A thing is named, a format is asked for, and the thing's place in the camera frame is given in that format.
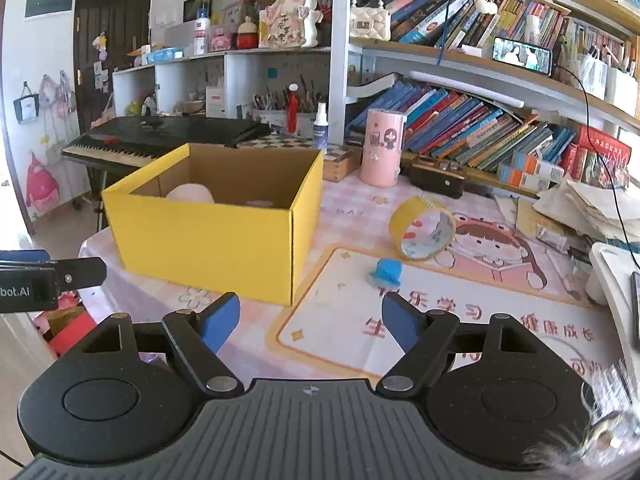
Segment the white spray bottle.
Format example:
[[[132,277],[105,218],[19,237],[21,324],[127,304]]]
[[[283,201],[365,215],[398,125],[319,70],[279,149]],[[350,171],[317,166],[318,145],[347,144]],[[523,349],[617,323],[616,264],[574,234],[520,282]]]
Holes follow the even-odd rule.
[[[314,132],[312,133],[314,147],[325,153],[329,144],[329,121],[326,103],[319,102],[316,117],[314,118]]]

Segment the brown retro radio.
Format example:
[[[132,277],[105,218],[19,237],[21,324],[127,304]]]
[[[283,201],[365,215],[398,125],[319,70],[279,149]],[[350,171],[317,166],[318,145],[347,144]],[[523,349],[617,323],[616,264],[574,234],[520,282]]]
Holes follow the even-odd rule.
[[[411,163],[409,179],[422,191],[460,198],[464,191],[466,171],[450,160],[418,156]]]

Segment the grey toy car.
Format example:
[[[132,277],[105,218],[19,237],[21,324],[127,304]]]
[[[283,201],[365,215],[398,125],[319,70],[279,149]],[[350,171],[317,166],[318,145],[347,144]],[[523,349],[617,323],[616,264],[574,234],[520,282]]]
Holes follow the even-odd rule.
[[[249,200],[245,205],[259,208],[271,208],[273,207],[273,202],[270,202],[270,200]]]

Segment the yellow tape roll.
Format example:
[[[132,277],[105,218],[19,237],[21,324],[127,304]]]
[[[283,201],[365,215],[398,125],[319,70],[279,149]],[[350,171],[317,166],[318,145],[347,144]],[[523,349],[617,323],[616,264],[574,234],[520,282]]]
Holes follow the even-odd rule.
[[[405,200],[390,217],[388,232],[398,252],[407,260],[435,258],[454,239],[456,219],[431,196]]]

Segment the black electronic keyboard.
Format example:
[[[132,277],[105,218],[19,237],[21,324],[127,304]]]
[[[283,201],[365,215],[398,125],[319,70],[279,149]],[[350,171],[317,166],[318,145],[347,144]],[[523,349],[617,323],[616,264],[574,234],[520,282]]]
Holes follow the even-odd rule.
[[[116,117],[62,148],[62,156],[85,165],[141,168],[184,144],[234,148],[268,136],[270,128],[249,119],[204,116]]]

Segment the pink plush toy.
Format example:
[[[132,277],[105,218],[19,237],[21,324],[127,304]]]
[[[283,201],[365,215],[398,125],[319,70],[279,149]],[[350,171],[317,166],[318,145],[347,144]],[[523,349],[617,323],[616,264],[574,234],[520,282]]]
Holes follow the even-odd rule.
[[[205,185],[198,183],[180,184],[173,188],[167,195],[168,200],[173,202],[204,203],[213,204],[215,200],[213,194]]]

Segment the white laptop stand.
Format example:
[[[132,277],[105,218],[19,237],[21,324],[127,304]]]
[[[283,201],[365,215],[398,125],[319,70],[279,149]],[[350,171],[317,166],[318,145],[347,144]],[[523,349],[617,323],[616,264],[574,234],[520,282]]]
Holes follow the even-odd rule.
[[[639,352],[639,269],[634,254],[604,243],[593,244],[589,259],[608,298],[622,345]]]

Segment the blue star-shaped sharpener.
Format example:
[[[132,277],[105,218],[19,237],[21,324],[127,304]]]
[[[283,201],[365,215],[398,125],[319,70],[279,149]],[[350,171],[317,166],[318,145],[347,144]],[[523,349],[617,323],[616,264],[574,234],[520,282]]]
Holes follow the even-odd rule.
[[[369,273],[369,282],[376,287],[396,289],[400,287],[402,263],[391,258],[382,258],[376,263],[375,269]]]

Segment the smartphone on shelf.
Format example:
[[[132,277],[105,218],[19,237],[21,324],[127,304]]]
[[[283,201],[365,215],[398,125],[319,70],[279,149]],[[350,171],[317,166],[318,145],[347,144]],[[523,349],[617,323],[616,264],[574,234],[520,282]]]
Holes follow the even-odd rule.
[[[518,66],[546,77],[552,72],[552,52],[533,44],[497,37],[492,44],[491,54],[494,61]]]

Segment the pink cat figurine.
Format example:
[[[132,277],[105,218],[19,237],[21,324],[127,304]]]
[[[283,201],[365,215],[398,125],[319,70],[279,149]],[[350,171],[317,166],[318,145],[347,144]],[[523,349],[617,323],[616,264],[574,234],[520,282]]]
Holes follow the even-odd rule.
[[[259,12],[258,47],[312,49],[318,46],[322,12],[317,0],[276,0]]]

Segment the red bag on floor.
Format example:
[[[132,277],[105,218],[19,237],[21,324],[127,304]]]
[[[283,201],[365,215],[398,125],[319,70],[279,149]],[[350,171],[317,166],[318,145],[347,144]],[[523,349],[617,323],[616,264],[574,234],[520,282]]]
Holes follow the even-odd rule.
[[[35,314],[32,324],[57,358],[96,327],[78,292],[63,292],[58,307]]]

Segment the white cubby shelf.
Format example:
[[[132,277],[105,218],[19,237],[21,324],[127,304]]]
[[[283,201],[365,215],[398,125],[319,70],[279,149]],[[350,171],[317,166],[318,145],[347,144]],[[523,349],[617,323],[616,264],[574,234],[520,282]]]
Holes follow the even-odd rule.
[[[161,115],[202,101],[227,118],[247,115],[258,96],[283,105],[291,84],[301,99],[327,96],[330,61],[328,47],[228,50],[120,70],[112,75],[115,115],[140,112],[148,96]]]

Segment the white quilted pearl handbag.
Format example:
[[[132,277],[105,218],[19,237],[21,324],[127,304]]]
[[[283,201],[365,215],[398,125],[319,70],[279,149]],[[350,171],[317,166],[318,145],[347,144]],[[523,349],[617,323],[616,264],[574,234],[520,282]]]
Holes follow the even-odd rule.
[[[349,37],[390,41],[390,11],[384,0],[373,0],[374,6],[360,6],[352,0],[349,18]]]

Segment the pink cylindrical canister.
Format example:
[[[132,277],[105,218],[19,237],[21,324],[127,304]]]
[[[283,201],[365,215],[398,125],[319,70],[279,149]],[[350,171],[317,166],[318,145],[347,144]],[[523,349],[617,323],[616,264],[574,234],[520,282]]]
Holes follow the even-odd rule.
[[[360,180],[377,188],[390,188],[400,173],[402,142],[407,116],[372,108],[367,114]]]

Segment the pink cartoon table mat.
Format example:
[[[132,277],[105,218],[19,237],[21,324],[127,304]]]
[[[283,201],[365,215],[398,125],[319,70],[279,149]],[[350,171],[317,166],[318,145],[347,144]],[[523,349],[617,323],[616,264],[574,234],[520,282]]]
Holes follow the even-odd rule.
[[[510,314],[583,378],[620,358],[611,315],[588,304],[568,259],[518,240],[492,200],[445,200],[460,240],[476,243],[480,257],[451,247],[425,262],[401,260],[387,225],[413,194],[405,183],[384,190],[357,178],[323,185],[299,300],[292,307],[242,301],[239,324],[219,352],[236,376],[382,376],[402,355],[382,320],[391,291],[420,311],[444,310],[472,324]]]

